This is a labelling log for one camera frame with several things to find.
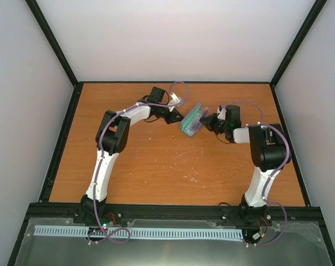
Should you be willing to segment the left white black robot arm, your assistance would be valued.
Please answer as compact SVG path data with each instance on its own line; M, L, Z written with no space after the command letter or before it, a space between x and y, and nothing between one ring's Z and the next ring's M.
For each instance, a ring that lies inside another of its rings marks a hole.
M197 104L184 116L178 111L183 103L184 99L173 91L167 92L154 86L149 95L143 96L133 106L104 113L95 137L97 161L92 180L80 200L86 210L86 217L93 223L99 223L105 218L110 175L116 159L127 145L131 126L154 116L167 124L179 122L182 132L188 136L193 136L199 130L200 119L207 117L208 108L203 109L201 104Z

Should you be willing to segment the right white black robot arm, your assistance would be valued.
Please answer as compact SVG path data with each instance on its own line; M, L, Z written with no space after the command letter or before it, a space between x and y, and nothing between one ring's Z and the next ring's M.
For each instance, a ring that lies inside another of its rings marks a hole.
M231 144L249 144L254 165L248 190L239 204L239 219L253 224L267 216L268 194L272 184L291 160L290 146L280 124L242 126L241 108L238 105L219 106L218 111L199 118L215 135L224 134Z

